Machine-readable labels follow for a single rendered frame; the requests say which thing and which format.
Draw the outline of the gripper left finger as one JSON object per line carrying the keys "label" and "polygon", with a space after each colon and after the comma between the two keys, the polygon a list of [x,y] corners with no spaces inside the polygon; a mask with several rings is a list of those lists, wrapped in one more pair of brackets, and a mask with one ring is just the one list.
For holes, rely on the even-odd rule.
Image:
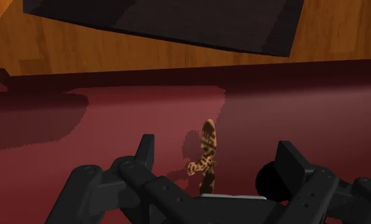
{"label": "gripper left finger", "polygon": [[131,224],[209,224],[198,202],[165,176],[151,171],[155,136],[145,134],[134,156],[110,169],[81,165],[72,170],[45,224],[101,224],[120,209]]}

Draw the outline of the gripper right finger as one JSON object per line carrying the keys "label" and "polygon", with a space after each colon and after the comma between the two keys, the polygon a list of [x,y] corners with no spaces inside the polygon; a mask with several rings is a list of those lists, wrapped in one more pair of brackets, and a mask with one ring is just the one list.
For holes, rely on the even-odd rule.
{"label": "gripper right finger", "polygon": [[[278,143],[275,170],[292,194],[277,224],[320,224],[333,201],[339,178],[325,167],[315,167],[289,141]],[[371,204],[371,178],[357,178],[351,193]]]}

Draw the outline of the black round object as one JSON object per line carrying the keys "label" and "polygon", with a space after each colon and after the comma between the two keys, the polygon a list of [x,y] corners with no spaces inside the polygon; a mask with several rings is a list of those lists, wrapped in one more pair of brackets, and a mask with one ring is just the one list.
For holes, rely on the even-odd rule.
{"label": "black round object", "polygon": [[277,173],[274,165],[275,161],[271,161],[258,172],[255,180],[257,193],[276,202],[290,200],[292,194]]}

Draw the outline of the dark red table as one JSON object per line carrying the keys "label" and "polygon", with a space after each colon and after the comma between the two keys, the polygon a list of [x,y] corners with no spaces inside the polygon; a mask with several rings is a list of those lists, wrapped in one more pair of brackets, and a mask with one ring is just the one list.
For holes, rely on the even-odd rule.
{"label": "dark red table", "polygon": [[207,119],[215,192],[255,194],[280,140],[345,181],[371,178],[371,60],[9,76],[0,70],[0,224],[44,224],[68,175],[155,135],[157,176],[197,195]]}

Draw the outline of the leopard patterned toy figure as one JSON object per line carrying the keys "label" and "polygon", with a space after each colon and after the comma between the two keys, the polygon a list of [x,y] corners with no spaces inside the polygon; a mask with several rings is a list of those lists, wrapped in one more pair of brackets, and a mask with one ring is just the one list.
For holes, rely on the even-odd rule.
{"label": "leopard patterned toy figure", "polygon": [[200,147],[203,154],[196,162],[190,162],[187,167],[187,175],[193,176],[199,172],[203,175],[203,180],[199,184],[199,193],[212,194],[215,183],[214,168],[218,162],[214,159],[217,147],[216,127],[212,119],[207,119],[202,128]]}

